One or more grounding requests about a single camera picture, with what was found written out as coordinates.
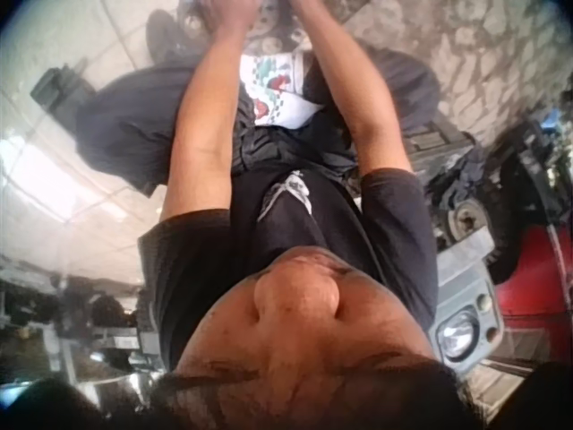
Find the dark hair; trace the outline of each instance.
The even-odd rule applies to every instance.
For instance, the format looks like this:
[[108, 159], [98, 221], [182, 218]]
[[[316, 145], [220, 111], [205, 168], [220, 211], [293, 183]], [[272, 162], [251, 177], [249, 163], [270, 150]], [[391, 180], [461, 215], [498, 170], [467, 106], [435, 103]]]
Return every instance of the dark hair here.
[[[245, 381], [213, 383], [205, 378], [167, 375], [158, 384], [151, 408], [136, 419], [136, 427], [140, 430], [152, 427], [162, 430], [485, 428], [483, 414], [473, 403], [467, 386], [440, 363], [381, 371], [348, 371], [340, 376], [328, 404], [312, 422], [301, 423], [295, 419], [295, 408], [280, 415], [265, 410], [248, 392], [243, 393], [244, 385]], [[229, 405], [234, 417], [248, 419], [229, 417], [226, 410]], [[127, 420], [117, 428], [120, 426], [131, 427]]]

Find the dark pants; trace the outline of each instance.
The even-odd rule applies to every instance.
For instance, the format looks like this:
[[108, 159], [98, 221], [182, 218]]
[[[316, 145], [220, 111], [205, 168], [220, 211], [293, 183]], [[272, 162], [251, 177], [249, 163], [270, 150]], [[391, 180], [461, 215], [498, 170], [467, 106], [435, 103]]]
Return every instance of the dark pants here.
[[[433, 72], [410, 56], [366, 48], [389, 85], [404, 134], [433, 120], [440, 87]], [[151, 195], [169, 176], [175, 120], [194, 68], [177, 60], [112, 82], [78, 113], [77, 151], [101, 172], [120, 176]], [[316, 62], [304, 81], [304, 98], [325, 108], [298, 130], [254, 126], [243, 86], [235, 120], [233, 175], [262, 162], [314, 168], [340, 179], [356, 166], [355, 150]]]

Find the headlight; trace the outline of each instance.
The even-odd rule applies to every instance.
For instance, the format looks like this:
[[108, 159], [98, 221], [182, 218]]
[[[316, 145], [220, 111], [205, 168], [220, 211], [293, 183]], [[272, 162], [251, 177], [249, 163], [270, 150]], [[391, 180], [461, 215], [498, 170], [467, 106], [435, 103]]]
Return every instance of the headlight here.
[[470, 311], [462, 311], [447, 320], [438, 331], [441, 351], [449, 361], [461, 361], [475, 348], [479, 322]]

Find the wheel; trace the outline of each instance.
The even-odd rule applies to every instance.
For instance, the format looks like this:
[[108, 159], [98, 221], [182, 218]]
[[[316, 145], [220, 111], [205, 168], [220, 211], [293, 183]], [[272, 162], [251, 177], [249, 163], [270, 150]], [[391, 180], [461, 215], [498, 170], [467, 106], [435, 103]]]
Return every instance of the wheel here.
[[91, 321], [96, 327], [129, 327], [124, 307], [107, 295], [98, 297], [91, 304]]
[[443, 225], [452, 242], [459, 242], [473, 231], [487, 226], [495, 249], [485, 258], [494, 284], [509, 279], [517, 267], [521, 246], [521, 227], [513, 210], [509, 190], [500, 189], [485, 178], [474, 195], [447, 211]]
[[158, 332], [153, 315], [153, 296], [149, 288], [140, 291], [135, 309], [137, 317], [137, 328], [142, 332]]

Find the man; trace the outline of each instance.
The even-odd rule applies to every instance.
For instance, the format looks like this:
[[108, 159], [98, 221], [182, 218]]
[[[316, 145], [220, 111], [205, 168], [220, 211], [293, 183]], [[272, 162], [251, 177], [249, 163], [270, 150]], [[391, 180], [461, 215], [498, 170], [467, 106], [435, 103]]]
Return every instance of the man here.
[[[335, 126], [313, 123], [290, 141], [274, 130], [280, 144], [246, 158], [257, 132], [235, 123], [239, 70], [260, 3], [203, 1], [212, 43], [178, 109], [161, 222], [141, 239], [171, 371], [156, 405], [192, 428], [480, 426], [425, 334], [437, 300], [435, 240], [389, 88], [321, 0], [291, 4], [354, 142], [362, 211], [336, 179], [354, 150], [328, 147], [340, 141]], [[109, 118], [104, 106], [114, 109], [117, 93], [104, 90], [79, 128]], [[142, 145], [155, 138], [144, 128]], [[115, 155], [141, 154], [125, 148]], [[147, 157], [139, 170], [158, 164]]]

